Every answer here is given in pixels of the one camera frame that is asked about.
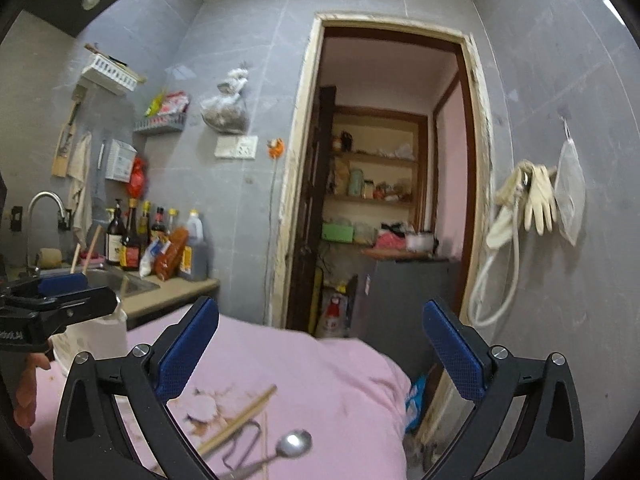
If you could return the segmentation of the left hand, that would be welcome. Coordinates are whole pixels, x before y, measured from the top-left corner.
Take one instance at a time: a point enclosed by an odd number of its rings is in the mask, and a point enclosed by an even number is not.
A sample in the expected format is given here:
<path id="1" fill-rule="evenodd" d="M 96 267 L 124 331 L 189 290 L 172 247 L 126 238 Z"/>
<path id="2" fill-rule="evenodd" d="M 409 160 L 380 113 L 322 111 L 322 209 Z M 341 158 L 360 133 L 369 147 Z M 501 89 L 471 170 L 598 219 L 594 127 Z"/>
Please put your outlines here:
<path id="1" fill-rule="evenodd" d="M 15 391 L 14 420 L 22 429 L 29 429 L 36 419 L 37 373 L 50 370 L 51 364 L 44 353 L 31 353 L 25 359 L 25 368 Z"/>

